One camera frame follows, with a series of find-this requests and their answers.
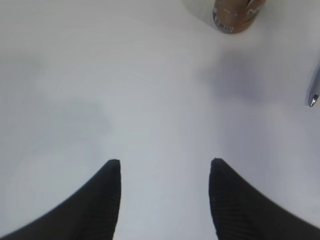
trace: silver pen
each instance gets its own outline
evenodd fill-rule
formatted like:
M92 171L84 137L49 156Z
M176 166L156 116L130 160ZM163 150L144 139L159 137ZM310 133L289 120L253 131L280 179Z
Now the silver pen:
M313 85L310 91L309 106L313 107L320 96L320 69L316 73Z

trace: white floor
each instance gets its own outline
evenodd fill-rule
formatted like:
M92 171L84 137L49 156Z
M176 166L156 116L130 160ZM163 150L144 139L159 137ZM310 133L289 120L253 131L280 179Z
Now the white floor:
M120 159L115 240L213 240L224 158L320 227L320 1L268 0L213 29L211 0L0 2L0 236Z

